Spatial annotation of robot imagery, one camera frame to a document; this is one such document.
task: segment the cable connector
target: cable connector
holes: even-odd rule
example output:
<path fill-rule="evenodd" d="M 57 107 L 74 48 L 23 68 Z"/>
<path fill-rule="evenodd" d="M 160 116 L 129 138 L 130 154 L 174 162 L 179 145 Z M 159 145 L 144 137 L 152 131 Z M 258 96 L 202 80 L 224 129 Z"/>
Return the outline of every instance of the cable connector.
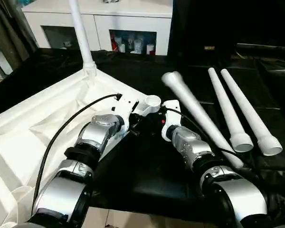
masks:
<path fill-rule="evenodd" d="M 116 95 L 116 100 L 119 101 L 120 98 L 122 98 L 122 96 L 123 96 L 122 94 L 117 94 L 117 95 Z"/>

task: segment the white vertical pole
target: white vertical pole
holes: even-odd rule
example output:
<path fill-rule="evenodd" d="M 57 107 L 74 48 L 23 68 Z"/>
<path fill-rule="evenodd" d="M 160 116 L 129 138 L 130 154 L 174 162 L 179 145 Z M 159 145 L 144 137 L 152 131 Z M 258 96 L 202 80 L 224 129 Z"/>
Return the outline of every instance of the white vertical pole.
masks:
<path fill-rule="evenodd" d="M 69 0 L 74 28 L 77 36 L 77 40 L 80 47 L 81 56 L 84 62 L 83 69 L 84 72 L 91 76 L 96 76 L 96 64 L 92 59 L 89 43 L 86 37 L 86 30 L 84 24 L 82 22 L 78 1 L 77 0 Z"/>

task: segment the white pipe connector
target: white pipe connector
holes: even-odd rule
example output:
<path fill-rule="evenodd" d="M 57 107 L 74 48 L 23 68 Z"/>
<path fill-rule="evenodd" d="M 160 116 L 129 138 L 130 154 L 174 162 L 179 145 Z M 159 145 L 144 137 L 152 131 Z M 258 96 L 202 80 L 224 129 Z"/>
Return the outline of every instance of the white pipe connector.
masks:
<path fill-rule="evenodd" d="M 214 68 L 209 68 L 208 73 L 230 132 L 230 142 L 233 149 L 236 152 L 247 152 L 252 150 L 253 143 L 251 138 L 245 133 L 217 73 Z"/>
<path fill-rule="evenodd" d="M 81 56 L 84 62 L 83 70 L 88 76 L 94 78 L 96 76 L 96 64 L 92 59 L 89 43 L 86 37 L 86 30 L 82 22 L 81 14 L 79 11 L 78 0 L 69 0 L 73 24 L 81 52 Z"/>
<path fill-rule="evenodd" d="M 233 94 L 238 106 L 246 117 L 251 129 L 253 130 L 257 144 L 265 156 L 272 156 L 280 153 L 283 148 L 277 138 L 267 129 L 262 119 L 247 100 L 241 89 L 238 87 L 232 76 L 226 69 L 221 70 L 221 74 L 226 81 L 231 93 Z"/>
<path fill-rule="evenodd" d="M 189 90 L 188 86 L 182 80 L 181 75 L 178 72 L 166 73 L 162 76 L 162 80 L 166 86 L 168 86 L 176 96 L 182 101 L 182 103 L 189 110 L 191 115 L 199 123 L 199 125 L 205 130 L 205 132 L 211 137 L 214 143 L 222 149 L 234 152 L 219 129 L 210 119 L 206 111 L 200 105 L 198 100 Z M 234 168 L 243 167 L 243 162 L 236 156 L 223 152 L 224 156 L 230 161 Z"/>

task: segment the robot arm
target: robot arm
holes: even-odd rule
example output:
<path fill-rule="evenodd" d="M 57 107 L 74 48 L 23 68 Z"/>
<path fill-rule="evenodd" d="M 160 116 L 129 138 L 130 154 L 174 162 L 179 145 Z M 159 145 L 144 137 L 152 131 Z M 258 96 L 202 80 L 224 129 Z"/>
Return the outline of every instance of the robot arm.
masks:
<path fill-rule="evenodd" d="M 163 105 L 180 111 L 177 100 Z M 181 126 L 180 120 L 181 115 L 167 111 L 162 136 L 171 141 L 199 178 L 210 216 L 223 227 L 273 228 L 261 191 L 218 158 L 198 134 Z"/>
<path fill-rule="evenodd" d="M 121 116 L 95 115 L 65 151 L 52 179 L 43 187 L 28 221 L 42 227 L 81 227 L 92 194 L 93 174 L 110 138 L 124 124 Z"/>

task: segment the white cabinet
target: white cabinet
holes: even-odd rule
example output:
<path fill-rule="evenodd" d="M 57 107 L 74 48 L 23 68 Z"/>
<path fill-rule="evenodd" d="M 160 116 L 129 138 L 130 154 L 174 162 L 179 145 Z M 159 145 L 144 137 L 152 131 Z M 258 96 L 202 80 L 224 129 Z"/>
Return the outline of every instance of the white cabinet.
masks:
<path fill-rule="evenodd" d="M 121 0 L 109 4 L 102 0 L 78 0 L 78 3 L 91 50 L 112 51 L 114 37 L 118 36 L 124 44 L 132 36 L 143 37 L 142 53 L 146 53 L 149 44 L 154 45 L 156 55 L 167 55 L 173 0 Z M 39 47 L 79 49 L 67 0 L 36 0 L 22 11 Z"/>

